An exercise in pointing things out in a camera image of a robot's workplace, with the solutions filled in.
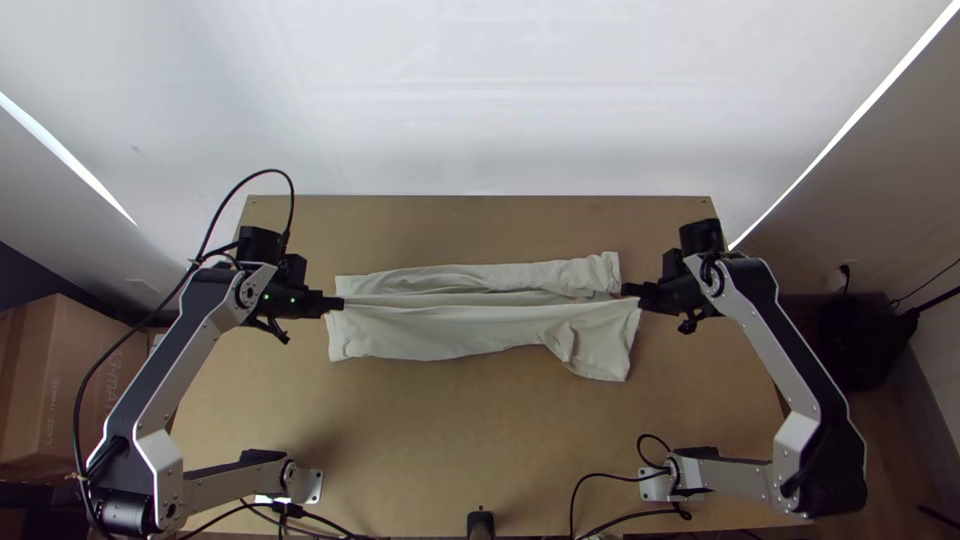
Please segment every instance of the cardboard box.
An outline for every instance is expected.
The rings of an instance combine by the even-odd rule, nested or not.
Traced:
[[[0,479],[55,482],[75,469],[73,403],[80,380],[129,327],[62,295],[0,314]],[[84,456],[103,422],[147,358],[137,333],[114,352],[81,405]]]

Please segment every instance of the white pants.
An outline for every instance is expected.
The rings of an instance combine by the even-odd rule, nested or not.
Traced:
[[[574,373],[624,381],[640,309],[614,300],[616,253],[532,264],[447,265],[338,276],[324,318],[330,360],[444,360],[544,345]]]

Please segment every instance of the white cloth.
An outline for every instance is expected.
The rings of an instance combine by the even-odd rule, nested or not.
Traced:
[[[532,264],[447,265],[338,276],[324,318],[330,360],[445,360],[540,344],[574,373],[624,381],[640,319],[616,253]]]

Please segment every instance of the metal bracket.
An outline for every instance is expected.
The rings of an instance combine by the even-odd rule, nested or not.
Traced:
[[[663,474],[650,478],[648,480],[643,480],[640,482],[640,499],[643,501],[655,501],[655,502],[700,502],[703,501],[703,493],[697,493],[690,497],[684,497],[683,495],[673,495],[673,481],[676,478],[676,471],[673,468],[673,464],[669,461],[666,463],[670,467],[670,474]],[[650,476],[655,474],[658,469],[651,469],[649,467],[641,467],[637,470],[637,478],[644,476]],[[678,488],[685,488],[685,481],[681,477],[681,482],[677,484]]]

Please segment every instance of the floor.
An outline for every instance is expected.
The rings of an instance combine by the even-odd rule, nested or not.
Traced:
[[[808,340],[814,325],[810,321],[809,303],[799,307],[786,302],[785,308]],[[930,471],[921,458],[916,438],[911,431],[892,384],[848,396],[851,416],[867,443],[867,506],[854,514],[832,516],[803,527],[752,531],[763,540],[950,540],[960,538],[960,531],[951,529],[917,511],[924,504],[935,509],[940,501]],[[738,531],[704,531],[695,535],[700,540],[733,540],[750,538]],[[200,534],[198,540],[260,540],[266,536]],[[632,536],[630,538],[665,538]],[[687,538],[681,535],[678,539]]]

